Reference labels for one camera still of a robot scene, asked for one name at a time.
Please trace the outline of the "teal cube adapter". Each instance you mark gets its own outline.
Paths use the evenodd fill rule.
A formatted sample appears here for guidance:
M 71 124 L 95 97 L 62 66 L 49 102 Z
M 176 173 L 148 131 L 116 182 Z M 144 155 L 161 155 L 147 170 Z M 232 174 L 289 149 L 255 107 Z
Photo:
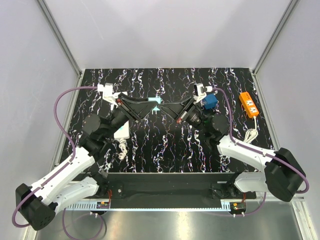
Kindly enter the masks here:
M 160 104 L 162 102 L 162 98 L 159 96 L 155 96 L 155 97 L 149 97 L 148 101 L 150 102 L 157 102 L 157 104 Z M 159 112 L 160 109 L 158 108 L 158 106 L 155 106 L 152 110 L 151 110 L 151 114 L 156 114 L 157 112 Z

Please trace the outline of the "blue cube adapter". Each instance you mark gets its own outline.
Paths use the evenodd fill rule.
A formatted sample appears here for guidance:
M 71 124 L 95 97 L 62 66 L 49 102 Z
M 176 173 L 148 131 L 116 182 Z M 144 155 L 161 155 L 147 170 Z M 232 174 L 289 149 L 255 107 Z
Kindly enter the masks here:
M 206 95 L 206 97 L 201 101 L 201 104 L 206 110 L 210 110 L 217 106 L 218 100 L 216 96 L 211 93 Z

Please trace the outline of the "white multicolour power strip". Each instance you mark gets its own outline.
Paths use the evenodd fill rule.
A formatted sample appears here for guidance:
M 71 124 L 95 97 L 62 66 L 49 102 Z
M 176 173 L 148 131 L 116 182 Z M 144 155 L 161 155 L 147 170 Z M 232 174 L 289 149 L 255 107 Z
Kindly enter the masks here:
M 113 135 L 115 140 L 129 139 L 130 138 L 130 125 L 127 121 L 122 127 L 120 127 Z

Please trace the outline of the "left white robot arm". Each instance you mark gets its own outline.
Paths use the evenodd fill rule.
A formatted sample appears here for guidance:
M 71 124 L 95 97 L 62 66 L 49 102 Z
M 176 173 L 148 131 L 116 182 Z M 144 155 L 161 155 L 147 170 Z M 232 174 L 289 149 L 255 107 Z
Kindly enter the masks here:
M 84 119 L 78 147 L 61 164 L 31 185 L 20 184 L 15 190 L 16 208 L 12 223 L 16 227 L 16 214 L 20 213 L 35 231 L 45 228 L 65 207 L 90 196 L 103 198 L 108 193 L 106 183 L 94 176 L 86 177 L 74 186 L 67 186 L 83 170 L 102 159 L 108 151 L 108 139 L 126 122 L 142 121 L 156 101 L 132 98 L 120 93 L 114 108 L 106 117 L 90 114 Z

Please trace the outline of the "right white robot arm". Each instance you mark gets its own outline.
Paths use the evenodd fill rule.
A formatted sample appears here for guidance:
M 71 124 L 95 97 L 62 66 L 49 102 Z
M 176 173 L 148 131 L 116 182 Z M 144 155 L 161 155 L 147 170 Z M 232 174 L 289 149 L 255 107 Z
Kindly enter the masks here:
M 187 122 L 212 151 L 257 169 L 257 172 L 237 173 L 227 185 L 228 195 L 239 198 L 246 192 L 267 192 L 283 202 L 290 202 L 306 179 L 306 174 L 290 150 L 265 149 L 230 134 L 230 123 L 216 111 L 207 113 L 192 97 L 180 102 L 162 103 L 159 109 L 178 124 Z

